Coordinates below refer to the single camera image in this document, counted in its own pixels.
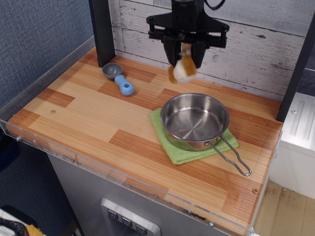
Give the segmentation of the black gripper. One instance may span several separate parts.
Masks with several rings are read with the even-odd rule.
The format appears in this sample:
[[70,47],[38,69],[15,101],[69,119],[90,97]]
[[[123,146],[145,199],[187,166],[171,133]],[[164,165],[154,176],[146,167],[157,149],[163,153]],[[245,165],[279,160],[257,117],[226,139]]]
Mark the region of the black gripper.
[[200,68],[207,48],[226,47],[229,25],[207,15],[204,7],[218,10],[222,0],[211,6],[206,0],[173,0],[171,12],[147,17],[149,38],[160,40],[169,63],[175,66],[181,52],[181,44],[192,44],[191,56],[196,68]]

